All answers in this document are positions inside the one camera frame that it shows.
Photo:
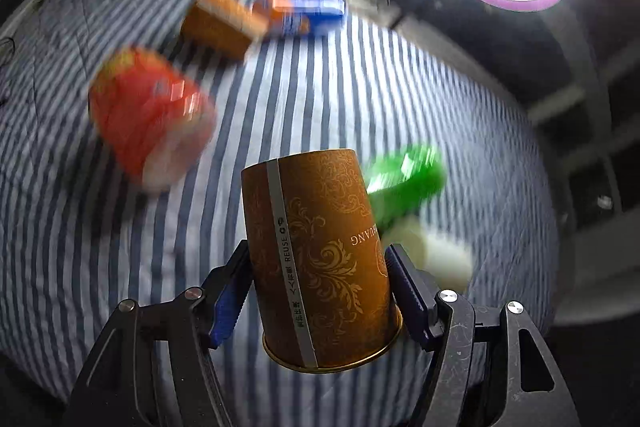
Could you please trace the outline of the brown ornate paper cup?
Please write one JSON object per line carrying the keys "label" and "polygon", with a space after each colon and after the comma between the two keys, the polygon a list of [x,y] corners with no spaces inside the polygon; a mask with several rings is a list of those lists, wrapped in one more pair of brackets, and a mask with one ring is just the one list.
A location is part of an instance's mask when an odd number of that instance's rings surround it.
{"label": "brown ornate paper cup", "polygon": [[355,151],[271,159],[241,181],[267,355],[321,374],[390,349],[402,317]]}

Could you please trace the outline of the white plastic cup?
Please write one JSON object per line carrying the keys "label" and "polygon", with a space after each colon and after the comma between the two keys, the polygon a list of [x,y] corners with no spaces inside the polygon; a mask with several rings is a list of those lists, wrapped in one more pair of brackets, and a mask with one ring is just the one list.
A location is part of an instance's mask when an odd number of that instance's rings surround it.
{"label": "white plastic cup", "polygon": [[397,220],[382,235],[384,248],[399,244],[418,270],[431,274],[442,289],[465,293],[474,271],[473,251],[462,239],[427,227],[416,216]]}

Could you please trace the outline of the green patterned cup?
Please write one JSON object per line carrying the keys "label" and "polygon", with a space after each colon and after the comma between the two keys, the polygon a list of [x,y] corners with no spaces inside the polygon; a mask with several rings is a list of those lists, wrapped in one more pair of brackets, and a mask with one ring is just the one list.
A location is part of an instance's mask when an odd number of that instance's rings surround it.
{"label": "green patterned cup", "polygon": [[388,228],[418,210],[447,181],[438,150],[428,145],[413,145],[376,158],[362,169],[362,176],[379,228]]}

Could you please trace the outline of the red yellow paper cup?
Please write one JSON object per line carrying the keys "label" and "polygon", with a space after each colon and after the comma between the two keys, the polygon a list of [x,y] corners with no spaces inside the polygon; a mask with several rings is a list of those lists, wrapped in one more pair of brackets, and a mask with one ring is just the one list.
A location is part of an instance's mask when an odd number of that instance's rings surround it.
{"label": "red yellow paper cup", "polygon": [[165,57],[136,46],[103,63],[89,88],[88,109],[122,171],[152,194],[186,175],[216,124],[207,93]]}

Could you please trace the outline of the striped blue white quilt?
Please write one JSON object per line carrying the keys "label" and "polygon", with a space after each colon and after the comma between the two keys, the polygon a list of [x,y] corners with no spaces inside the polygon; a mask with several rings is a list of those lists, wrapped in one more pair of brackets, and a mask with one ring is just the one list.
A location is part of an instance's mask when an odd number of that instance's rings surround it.
{"label": "striped blue white quilt", "polygon": [[[432,144],[448,170],[420,212],[469,245],[478,305],[551,321],[559,239],[521,109],[394,32],[350,16],[240,64],[183,42],[192,0],[41,0],[1,36],[1,351],[66,399],[120,300],[158,303],[244,236],[243,168],[345,147],[360,160]],[[141,193],[96,135],[89,83],[124,46],[164,54],[217,106],[212,141],[167,194]]]}

